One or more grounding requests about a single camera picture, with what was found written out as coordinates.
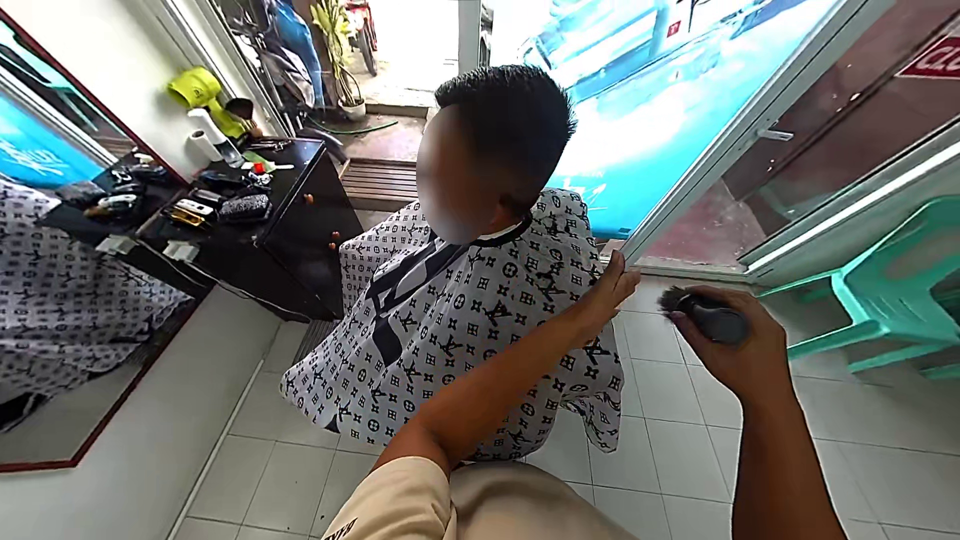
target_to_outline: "beige sleeve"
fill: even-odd
[[[401,457],[370,473],[333,518],[324,540],[441,540],[456,530],[450,483],[425,457]]]

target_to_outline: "plant pot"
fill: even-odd
[[[343,110],[344,110],[344,114],[347,115],[347,118],[349,118],[350,120],[353,120],[354,122],[358,122],[358,121],[360,121],[360,120],[363,120],[363,117],[367,115],[367,102],[366,102],[366,101],[362,101],[362,102],[360,102],[360,105],[355,105],[355,106],[353,106],[353,107],[348,107],[348,106],[344,105],[344,100],[342,100],[342,99],[341,99],[341,100],[338,100],[338,101],[339,101],[339,104],[340,104],[340,109],[343,109]]]

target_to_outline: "child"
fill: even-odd
[[[566,94],[536,67],[505,65],[460,75],[436,97],[417,159],[420,199],[341,246],[344,320],[280,382],[313,423],[378,445],[601,274],[587,206],[544,189],[576,129]],[[533,452],[561,406],[612,452],[622,382],[607,326],[544,374],[472,459]]]

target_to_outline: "wooden slats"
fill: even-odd
[[[351,160],[340,181],[356,209],[396,211],[417,200],[415,163]]]

